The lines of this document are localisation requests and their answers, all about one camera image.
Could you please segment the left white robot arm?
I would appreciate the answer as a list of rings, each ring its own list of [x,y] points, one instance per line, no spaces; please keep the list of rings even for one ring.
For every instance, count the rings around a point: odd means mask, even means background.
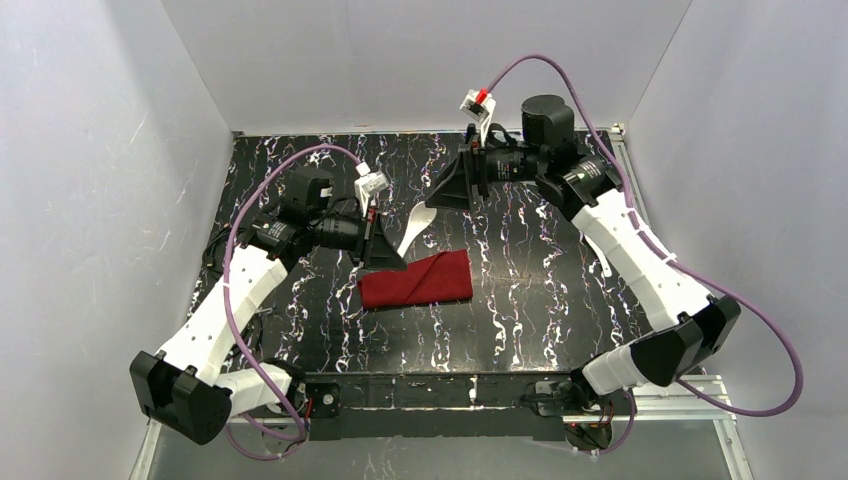
[[[313,167],[294,170],[280,199],[268,204],[246,227],[234,228],[231,255],[217,251],[220,277],[200,306],[156,352],[139,352],[129,373],[141,411],[198,445],[224,430],[228,421],[260,406],[291,407],[304,375],[285,361],[224,373],[233,348],[243,349],[243,330],[265,299],[299,260],[316,248],[349,253],[369,270],[402,270],[402,255],[386,238],[377,206],[389,182],[366,165],[356,169],[352,212],[337,212],[331,173]]]

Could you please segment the white plastic spoon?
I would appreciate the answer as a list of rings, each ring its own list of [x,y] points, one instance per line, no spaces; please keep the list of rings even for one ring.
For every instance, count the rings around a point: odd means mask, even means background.
[[[414,240],[434,222],[437,214],[436,208],[428,207],[424,202],[419,202],[412,208],[403,238],[397,248],[397,253],[401,258],[406,256]]]

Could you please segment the white plastic knife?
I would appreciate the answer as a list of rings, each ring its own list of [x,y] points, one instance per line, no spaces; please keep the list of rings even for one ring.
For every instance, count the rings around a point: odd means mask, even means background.
[[[588,236],[584,236],[584,241],[595,253],[601,267],[602,276],[604,278],[610,278],[612,276],[612,268],[602,249]]]

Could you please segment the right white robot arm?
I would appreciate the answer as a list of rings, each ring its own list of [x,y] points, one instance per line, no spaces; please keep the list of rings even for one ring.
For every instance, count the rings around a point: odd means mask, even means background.
[[[532,182],[542,198],[583,234],[623,278],[651,326],[650,332],[603,353],[539,395],[587,408],[619,390],[652,383],[668,386],[723,344],[739,304],[718,298],[671,266],[642,240],[631,222],[620,175],[578,143],[574,112],[557,95],[535,95],[521,105],[522,135],[491,138],[496,106],[490,92],[470,90],[460,109],[472,118],[458,156],[437,177],[429,208],[468,211],[493,183]]]

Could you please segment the red cloth napkin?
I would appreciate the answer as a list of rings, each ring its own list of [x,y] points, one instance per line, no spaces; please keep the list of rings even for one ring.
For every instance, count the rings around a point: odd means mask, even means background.
[[[414,261],[403,271],[367,274],[357,287],[364,309],[466,301],[473,297],[470,260],[465,249]]]

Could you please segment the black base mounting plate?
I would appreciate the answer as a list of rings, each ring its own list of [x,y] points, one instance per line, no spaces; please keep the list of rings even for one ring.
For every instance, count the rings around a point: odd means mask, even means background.
[[[626,392],[596,396],[562,372],[308,373],[288,397],[313,441],[527,437],[591,449],[635,414]]]

